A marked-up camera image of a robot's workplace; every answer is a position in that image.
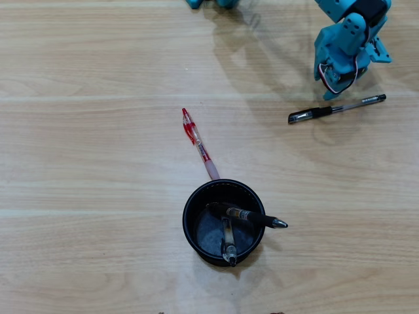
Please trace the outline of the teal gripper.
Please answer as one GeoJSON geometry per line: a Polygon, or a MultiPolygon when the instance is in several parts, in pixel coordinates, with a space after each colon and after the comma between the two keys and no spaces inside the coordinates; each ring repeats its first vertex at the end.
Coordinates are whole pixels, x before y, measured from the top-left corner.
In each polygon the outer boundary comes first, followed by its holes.
{"type": "Polygon", "coordinates": [[[326,87],[325,101],[337,98],[368,70],[370,58],[361,44],[353,56],[337,44],[339,24],[323,28],[315,40],[314,78],[326,87]]]}

